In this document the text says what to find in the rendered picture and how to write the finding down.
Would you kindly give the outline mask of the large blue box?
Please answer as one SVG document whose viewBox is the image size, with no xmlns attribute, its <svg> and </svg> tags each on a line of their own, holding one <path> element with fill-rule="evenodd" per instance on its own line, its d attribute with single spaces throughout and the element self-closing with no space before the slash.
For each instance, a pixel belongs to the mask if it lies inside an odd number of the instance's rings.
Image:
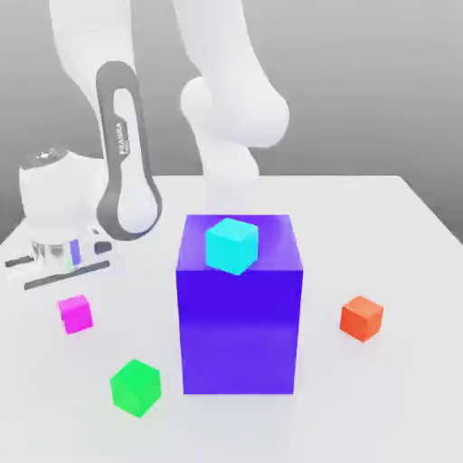
<svg viewBox="0 0 463 463">
<path fill-rule="evenodd" d="M 220 215 L 189 214 L 176 265 L 186 394 L 294 391 L 303 264 L 288 215 L 242 215 L 259 229 L 259 257 L 240 276 L 205 260 Z"/>
</svg>

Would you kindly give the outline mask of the small magenta cube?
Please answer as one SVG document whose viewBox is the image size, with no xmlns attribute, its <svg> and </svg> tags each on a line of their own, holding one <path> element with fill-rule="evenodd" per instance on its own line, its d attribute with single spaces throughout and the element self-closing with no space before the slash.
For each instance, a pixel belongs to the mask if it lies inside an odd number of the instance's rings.
<svg viewBox="0 0 463 463">
<path fill-rule="evenodd" d="M 90 303 L 85 296 L 79 295 L 59 300 L 58 309 L 67 335 L 93 327 Z"/>
</svg>

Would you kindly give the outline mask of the small green cube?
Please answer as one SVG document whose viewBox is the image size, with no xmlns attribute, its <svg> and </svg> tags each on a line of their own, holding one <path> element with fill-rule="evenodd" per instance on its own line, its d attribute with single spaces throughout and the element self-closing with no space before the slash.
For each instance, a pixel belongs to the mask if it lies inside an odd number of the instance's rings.
<svg viewBox="0 0 463 463">
<path fill-rule="evenodd" d="M 132 359 L 110 379 L 110 388 L 116 407 L 141 418 L 161 398 L 160 372 Z"/>
</svg>

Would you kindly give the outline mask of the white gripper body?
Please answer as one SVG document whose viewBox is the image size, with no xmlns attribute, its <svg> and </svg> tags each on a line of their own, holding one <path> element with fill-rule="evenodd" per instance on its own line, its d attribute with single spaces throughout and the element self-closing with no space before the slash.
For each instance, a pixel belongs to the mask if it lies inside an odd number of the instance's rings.
<svg viewBox="0 0 463 463">
<path fill-rule="evenodd" d="M 123 259 L 102 255 L 76 268 L 46 266 L 41 261 L 5 269 L 5 297 L 16 300 L 32 295 L 69 297 L 106 292 L 123 277 Z"/>
</svg>

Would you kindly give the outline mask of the small orange cube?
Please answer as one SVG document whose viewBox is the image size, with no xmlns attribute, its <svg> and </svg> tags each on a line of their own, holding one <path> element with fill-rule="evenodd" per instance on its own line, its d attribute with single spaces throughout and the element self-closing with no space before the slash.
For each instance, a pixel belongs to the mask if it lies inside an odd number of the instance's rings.
<svg viewBox="0 0 463 463">
<path fill-rule="evenodd" d="M 340 329 L 364 343 L 379 332 L 382 320 L 383 306 L 357 296 L 342 306 Z"/>
</svg>

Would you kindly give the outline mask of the small cyan cube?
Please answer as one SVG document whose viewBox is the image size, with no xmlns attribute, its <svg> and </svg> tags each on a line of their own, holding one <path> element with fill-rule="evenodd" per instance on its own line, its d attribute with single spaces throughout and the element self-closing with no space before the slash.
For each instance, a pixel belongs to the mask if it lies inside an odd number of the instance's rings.
<svg viewBox="0 0 463 463">
<path fill-rule="evenodd" d="M 258 258 L 259 228 L 224 218 L 205 233 L 205 262 L 213 268 L 240 276 Z"/>
</svg>

